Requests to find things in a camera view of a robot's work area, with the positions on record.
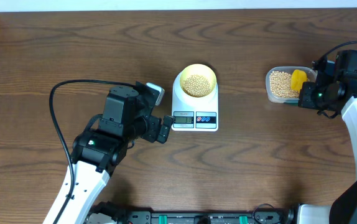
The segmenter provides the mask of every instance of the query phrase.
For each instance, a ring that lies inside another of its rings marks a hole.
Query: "green connector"
[[[248,217],[247,216],[240,216],[239,217],[239,224],[249,224],[248,223]]]
[[[167,215],[159,215],[159,224],[167,224]]]

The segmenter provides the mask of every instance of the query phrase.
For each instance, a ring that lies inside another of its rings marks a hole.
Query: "plastic container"
[[[317,74],[311,68],[296,67],[296,66],[275,67],[271,69],[266,75],[267,96],[271,102],[297,104],[297,102],[299,101],[298,98],[284,98],[284,97],[276,96],[275,94],[272,93],[271,86],[270,86],[270,75],[273,71],[287,72],[289,74],[292,74],[293,71],[296,69],[304,71],[307,74],[307,78],[310,80],[310,82],[315,82],[315,79],[317,78]]]

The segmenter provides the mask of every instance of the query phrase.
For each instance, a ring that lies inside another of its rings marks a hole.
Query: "yellow bowl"
[[[183,88],[184,81],[187,80],[188,78],[190,78],[192,75],[201,75],[208,80],[208,82],[210,84],[210,91],[205,96],[209,95],[215,88],[217,80],[216,80],[216,75],[215,75],[214,71],[211,68],[207,67],[206,65],[193,64],[193,65],[187,66],[181,72],[180,87],[184,92],[185,92],[185,90]]]

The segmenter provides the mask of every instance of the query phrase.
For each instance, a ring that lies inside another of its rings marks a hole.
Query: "yellow scoop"
[[[303,82],[307,82],[307,75],[304,71],[294,70],[290,80],[290,88],[300,92],[303,87]]]

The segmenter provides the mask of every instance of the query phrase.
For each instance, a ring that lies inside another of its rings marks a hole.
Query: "scale display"
[[[180,124],[192,124],[192,117],[176,117],[175,122]]]

